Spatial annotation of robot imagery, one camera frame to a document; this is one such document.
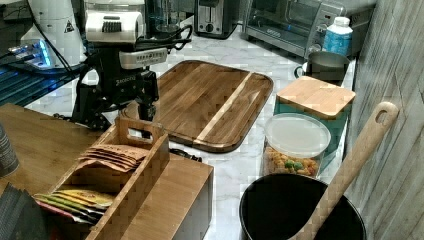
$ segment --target bamboo lid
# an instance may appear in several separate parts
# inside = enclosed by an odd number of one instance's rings
[[[277,93],[280,103],[322,119],[336,119],[355,93],[315,78],[302,76]]]

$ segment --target oven door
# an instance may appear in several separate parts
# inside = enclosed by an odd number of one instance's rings
[[[246,32],[259,32],[249,35],[268,42],[271,38],[274,45],[278,45],[275,44],[278,39],[298,49],[295,53],[303,56],[320,4],[317,0],[251,0]]]

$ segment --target wooden wall panel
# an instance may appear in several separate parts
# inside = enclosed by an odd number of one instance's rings
[[[395,126],[348,189],[369,239],[424,237],[424,4],[379,0],[355,75],[348,149],[381,101]]]

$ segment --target blue light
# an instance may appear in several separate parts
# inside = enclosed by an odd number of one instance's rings
[[[44,45],[43,41],[40,41],[40,47],[41,47],[41,51],[43,52],[43,57],[44,57],[44,61],[46,62],[46,65],[50,66],[49,55],[47,54],[46,45]]]

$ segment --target wooden caddy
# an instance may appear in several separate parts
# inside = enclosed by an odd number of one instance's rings
[[[151,139],[130,135],[130,129],[151,133]],[[96,142],[97,144],[123,144],[150,150],[140,166],[129,173],[121,173],[105,167],[75,170],[75,163],[49,192],[83,186],[115,195],[115,200],[95,226],[74,224],[58,219],[64,234],[70,239],[121,239],[167,166],[169,155],[168,134],[162,126],[141,120],[117,118]]]

